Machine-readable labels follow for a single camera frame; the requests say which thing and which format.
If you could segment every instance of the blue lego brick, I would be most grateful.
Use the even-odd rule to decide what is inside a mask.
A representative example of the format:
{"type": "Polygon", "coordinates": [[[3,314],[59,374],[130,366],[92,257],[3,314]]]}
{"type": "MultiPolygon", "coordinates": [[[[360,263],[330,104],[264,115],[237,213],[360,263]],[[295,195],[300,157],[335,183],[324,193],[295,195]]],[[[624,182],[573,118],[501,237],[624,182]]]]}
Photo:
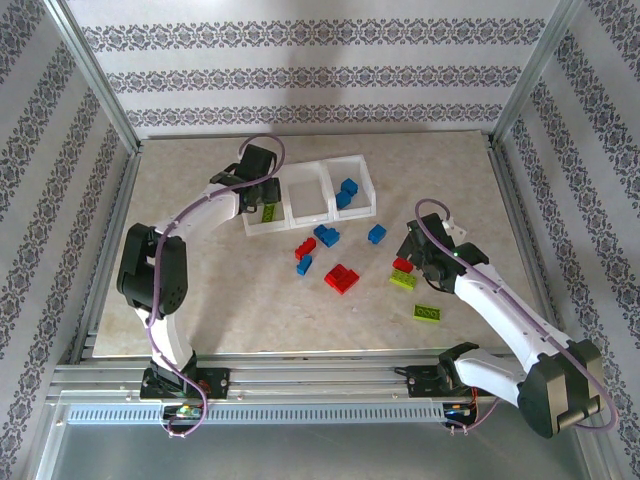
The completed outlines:
{"type": "Polygon", "coordinates": [[[380,243],[380,240],[382,240],[386,234],[387,234],[386,228],[384,228],[382,225],[376,225],[369,232],[369,241],[374,245],[377,245],[378,243],[380,243]]]}
{"type": "Polygon", "coordinates": [[[296,270],[298,270],[298,273],[304,276],[304,274],[307,273],[307,270],[309,270],[311,262],[313,262],[313,258],[311,258],[311,255],[304,255],[296,268],[296,270]]]}
{"type": "Polygon", "coordinates": [[[336,195],[336,206],[338,210],[342,210],[344,207],[351,203],[351,195],[349,192],[342,191],[336,195]]]}
{"type": "Polygon", "coordinates": [[[318,237],[318,240],[322,241],[322,235],[324,235],[326,231],[327,227],[325,227],[324,225],[318,225],[313,229],[313,234],[318,237]]]}
{"type": "Polygon", "coordinates": [[[340,233],[335,228],[330,228],[320,237],[320,241],[329,248],[338,243],[338,240],[340,240],[340,233]]]}
{"type": "Polygon", "coordinates": [[[356,193],[358,193],[358,184],[347,178],[342,185],[340,185],[340,190],[343,192],[347,192],[349,196],[353,197],[356,193]]]}

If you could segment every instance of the beige table surface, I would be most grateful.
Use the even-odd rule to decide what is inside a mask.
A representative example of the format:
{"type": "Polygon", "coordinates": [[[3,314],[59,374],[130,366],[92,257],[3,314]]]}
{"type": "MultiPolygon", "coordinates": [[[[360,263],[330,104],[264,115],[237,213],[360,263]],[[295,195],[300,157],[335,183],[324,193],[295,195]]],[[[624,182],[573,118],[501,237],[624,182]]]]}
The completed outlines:
{"type": "MultiPolygon", "coordinates": [[[[444,201],[456,223],[491,259],[506,282],[533,305],[522,261],[479,132],[283,137],[287,162],[365,156],[377,195],[377,216],[337,222],[341,239],[322,244],[305,277],[294,250],[311,228],[247,237],[241,218],[189,238],[189,293],[180,322],[199,354],[449,347],[473,341],[503,346],[468,305],[438,293],[419,278],[413,292],[389,283],[391,263],[413,219],[416,201],[444,201]],[[379,245],[367,241],[380,223],[379,245]],[[342,263],[360,275],[344,296],[325,282],[342,263]],[[442,309],[440,324],[412,318],[416,303],[442,309]]],[[[144,155],[127,214],[153,225],[177,213],[208,179],[236,158],[242,139],[152,140],[144,155]]],[[[269,146],[268,140],[260,141],[269,146]]],[[[115,288],[116,260],[94,356],[147,355],[142,323],[115,288]]]]}

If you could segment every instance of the white container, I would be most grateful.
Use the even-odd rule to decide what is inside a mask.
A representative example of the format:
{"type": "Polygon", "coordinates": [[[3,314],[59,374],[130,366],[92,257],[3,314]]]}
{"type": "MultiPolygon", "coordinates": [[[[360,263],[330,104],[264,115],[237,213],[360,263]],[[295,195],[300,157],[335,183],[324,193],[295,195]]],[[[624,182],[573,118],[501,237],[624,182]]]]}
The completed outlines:
{"type": "Polygon", "coordinates": [[[243,214],[247,235],[279,232],[376,214],[376,192],[362,155],[284,165],[278,174],[282,201],[272,222],[262,223],[262,207],[243,214]],[[336,194],[347,178],[358,184],[358,193],[344,209],[336,207],[336,194]]]}

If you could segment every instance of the wall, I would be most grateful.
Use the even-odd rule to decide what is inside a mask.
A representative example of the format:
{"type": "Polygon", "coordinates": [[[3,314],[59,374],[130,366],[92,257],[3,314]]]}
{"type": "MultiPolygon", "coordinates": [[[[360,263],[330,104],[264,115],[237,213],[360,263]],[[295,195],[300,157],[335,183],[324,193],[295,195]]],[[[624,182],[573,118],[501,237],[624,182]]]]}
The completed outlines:
{"type": "Polygon", "coordinates": [[[490,131],[558,0],[70,0],[141,138],[490,131]]]}
{"type": "Polygon", "coordinates": [[[128,155],[38,0],[0,0],[0,479],[24,478],[128,155]]]}
{"type": "Polygon", "coordinates": [[[603,352],[624,478],[640,478],[639,7],[580,7],[502,145],[555,309],[603,352]]]}

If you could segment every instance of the green lego brick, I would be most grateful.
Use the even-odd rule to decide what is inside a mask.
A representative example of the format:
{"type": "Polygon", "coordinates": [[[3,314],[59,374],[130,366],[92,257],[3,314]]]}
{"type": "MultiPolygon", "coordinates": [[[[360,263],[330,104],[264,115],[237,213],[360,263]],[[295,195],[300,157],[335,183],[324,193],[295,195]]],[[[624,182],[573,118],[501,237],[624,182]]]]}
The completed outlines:
{"type": "Polygon", "coordinates": [[[413,306],[413,318],[423,322],[438,323],[440,321],[440,309],[416,304],[413,306]]]}
{"type": "Polygon", "coordinates": [[[275,217],[275,214],[276,214],[275,203],[265,205],[264,208],[262,209],[262,223],[273,222],[273,218],[275,217]]]}
{"type": "Polygon", "coordinates": [[[393,275],[391,275],[389,281],[394,285],[406,288],[407,290],[413,290],[417,282],[416,277],[408,273],[404,273],[397,268],[393,269],[393,275]]]}

